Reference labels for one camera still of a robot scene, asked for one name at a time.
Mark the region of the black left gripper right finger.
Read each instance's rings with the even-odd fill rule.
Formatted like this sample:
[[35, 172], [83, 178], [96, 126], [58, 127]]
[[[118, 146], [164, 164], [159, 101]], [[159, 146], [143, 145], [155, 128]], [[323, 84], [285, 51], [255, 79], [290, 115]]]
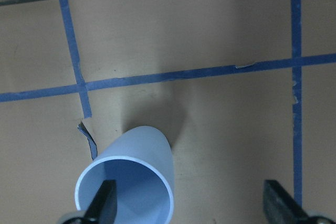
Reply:
[[264, 181], [264, 214], [267, 221], [309, 221], [308, 214], [277, 180]]

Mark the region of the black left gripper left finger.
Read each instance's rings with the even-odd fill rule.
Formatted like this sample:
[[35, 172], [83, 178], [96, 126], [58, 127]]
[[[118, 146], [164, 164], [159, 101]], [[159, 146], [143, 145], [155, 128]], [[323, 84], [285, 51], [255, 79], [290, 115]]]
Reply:
[[117, 215], [117, 185], [104, 180], [84, 214], [84, 221], [115, 221]]

